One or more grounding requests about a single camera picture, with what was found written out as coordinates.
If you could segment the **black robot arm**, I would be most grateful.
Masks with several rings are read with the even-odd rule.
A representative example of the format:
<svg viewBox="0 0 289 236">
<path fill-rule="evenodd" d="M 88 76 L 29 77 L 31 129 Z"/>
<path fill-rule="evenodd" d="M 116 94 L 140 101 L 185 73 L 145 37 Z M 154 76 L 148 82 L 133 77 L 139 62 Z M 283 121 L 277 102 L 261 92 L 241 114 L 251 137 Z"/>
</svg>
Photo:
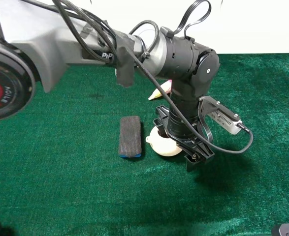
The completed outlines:
<svg viewBox="0 0 289 236">
<path fill-rule="evenodd" d="M 167 28 L 156 28 L 146 46 L 68 0 L 0 0 L 0 120 L 29 104 L 36 82 L 50 91 L 69 65 L 79 64 L 114 67 L 117 83 L 125 87 L 136 68 L 152 82 L 171 79 L 170 107 L 156 109 L 159 134 L 186 153 L 188 169 L 214 156 L 204 123 L 215 110 L 207 96 L 220 66 L 214 50 Z"/>
</svg>

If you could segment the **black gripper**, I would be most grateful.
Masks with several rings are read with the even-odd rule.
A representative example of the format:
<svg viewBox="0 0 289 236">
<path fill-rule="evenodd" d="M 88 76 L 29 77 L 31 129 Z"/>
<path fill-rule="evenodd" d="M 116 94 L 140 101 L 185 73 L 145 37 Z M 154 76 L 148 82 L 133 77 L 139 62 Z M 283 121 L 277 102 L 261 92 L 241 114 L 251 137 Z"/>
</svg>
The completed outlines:
<svg viewBox="0 0 289 236">
<path fill-rule="evenodd" d="M 174 140 L 185 152 L 187 172 L 192 172 L 198 163 L 213 158 L 214 152 L 209 145 L 193 134 L 172 109 L 161 105 L 156 107 L 156 114 L 158 117 L 154 120 L 154 125 L 158 128 L 159 134 Z"/>
</svg>

